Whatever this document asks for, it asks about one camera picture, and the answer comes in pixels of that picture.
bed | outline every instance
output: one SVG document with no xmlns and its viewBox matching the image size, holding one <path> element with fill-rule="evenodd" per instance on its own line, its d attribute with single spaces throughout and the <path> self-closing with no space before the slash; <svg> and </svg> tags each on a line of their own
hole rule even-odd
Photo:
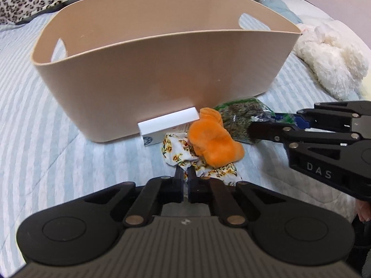
<svg viewBox="0 0 371 278">
<path fill-rule="evenodd" d="M 303 0 L 283 1 L 299 16 L 311 13 L 331 20 Z M 123 181 L 144 185 L 175 171 L 164 162 L 160 144 L 144 147 L 139 136 L 92 143 L 70 121 L 29 59 L 53 16 L 46 13 L 22 26 L 0 27 L 0 273 L 5 277 L 24 264 L 16 231 L 32 213 Z M 335 101 L 293 53 L 258 98 L 277 112 Z M 335 211 L 349 221 L 354 218 L 354 199 L 289 169 L 281 144 L 262 141 L 244 148 L 244 159 L 236 163 L 244 180 Z"/>
</svg>

blue and white striped bedding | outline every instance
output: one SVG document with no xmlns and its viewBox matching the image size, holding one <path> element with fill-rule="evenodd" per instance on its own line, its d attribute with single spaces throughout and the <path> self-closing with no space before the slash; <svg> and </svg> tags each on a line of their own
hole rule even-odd
<svg viewBox="0 0 371 278">
<path fill-rule="evenodd" d="M 0 273 L 4 276 L 24 263 L 15 236 L 30 214 L 119 182 L 143 185 L 152 177 L 174 173 L 163 161 L 159 145 L 144 148 L 138 136 L 92 143 L 69 120 L 29 60 L 51 16 L 0 31 Z M 259 99 L 278 112 L 334 100 L 293 54 Z M 244 180 L 349 220 L 354 216 L 352 198 L 289 169 L 281 144 L 263 141 L 245 149 L 244 159 L 236 163 Z"/>
</svg>

white stuffed animal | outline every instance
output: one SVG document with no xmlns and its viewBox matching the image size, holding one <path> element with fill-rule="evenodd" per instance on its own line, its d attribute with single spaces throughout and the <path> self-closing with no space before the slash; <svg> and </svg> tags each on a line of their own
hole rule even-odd
<svg viewBox="0 0 371 278">
<path fill-rule="evenodd" d="M 358 47 L 327 24 L 297 26 L 302 35 L 294 46 L 294 53 L 310 66 L 331 95 L 346 99 L 367 75 L 368 60 Z"/>
</svg>

